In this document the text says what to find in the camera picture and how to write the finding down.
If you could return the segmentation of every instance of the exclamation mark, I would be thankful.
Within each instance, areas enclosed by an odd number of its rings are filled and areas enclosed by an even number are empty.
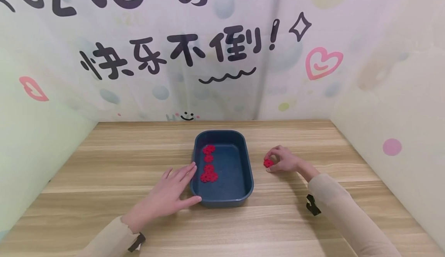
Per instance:
[[[275,41],[277,40],[278,27],[279,27],[279,19],[275,19],[272,25],[272,33],[270,34],[270,41],[272,42],[272,44],[270,44],[269,50],[275,49],[275,44],[273,43],[275,43]]]

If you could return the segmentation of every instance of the right hand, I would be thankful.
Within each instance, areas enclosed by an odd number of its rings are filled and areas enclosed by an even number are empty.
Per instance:
[[[301,167],[307,163],[302,158],[297,157],[292,154],[292,152],[281,145],[275,146],[267,152],[266,156],[264,156],[264,160],[270,159],[274,155],[278,163],[273,166],[270,166],[266,169],[267,172],[276,172],[276,171],[295,171],[300,172]]]

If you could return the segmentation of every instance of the backdrop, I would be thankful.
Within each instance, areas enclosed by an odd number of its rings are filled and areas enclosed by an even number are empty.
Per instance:
[[[98,121],[328,118],[400,1],[0,0],[0,41]]]

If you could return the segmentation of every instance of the black clip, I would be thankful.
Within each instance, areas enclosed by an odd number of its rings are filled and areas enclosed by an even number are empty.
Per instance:
[[[307,203],[306,208],[314,215],[319,215],[321,213],[320,209],[315,205],[315,199],[312,195],[308,194],[306,196]]]
[[[128,249],[129,252],[133,252],[139,248],[141,244],[145,242],[145,236],[139,232],[139,236],[137,237],[136,241],[132,244],[132,246]]]

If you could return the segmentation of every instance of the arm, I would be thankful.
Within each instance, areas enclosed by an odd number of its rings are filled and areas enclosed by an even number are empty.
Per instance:
[[[380,228],[333,178],[320,174],[312,164],[293,155],[283,146],[272,148],[264,159],[272,155],[277,156],[279,162],[267,171],[300,173],[308,182],[309,190],[322,214],[335,225],[359,257],[401,256]]]
[[[179,200],[196,173],[195,163],[172,174],[167,170],[149,195],[128,213],[108,224],[76,257],[121,257],[136,241],[139,232],[152,220],[168,216],[201,201],[199,196]]]

